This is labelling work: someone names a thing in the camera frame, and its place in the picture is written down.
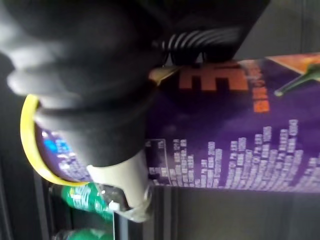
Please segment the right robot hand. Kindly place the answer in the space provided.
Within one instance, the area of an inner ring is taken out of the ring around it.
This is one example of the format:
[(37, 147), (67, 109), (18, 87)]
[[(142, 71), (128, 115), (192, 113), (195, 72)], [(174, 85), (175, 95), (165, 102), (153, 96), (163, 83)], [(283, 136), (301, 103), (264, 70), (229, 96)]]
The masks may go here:
[(149, 218), (144, 150), (154, 69), (231, 60), (267, 0), (3, 0), (0, 51), (31, 120), (58, 133), (115, 211)]

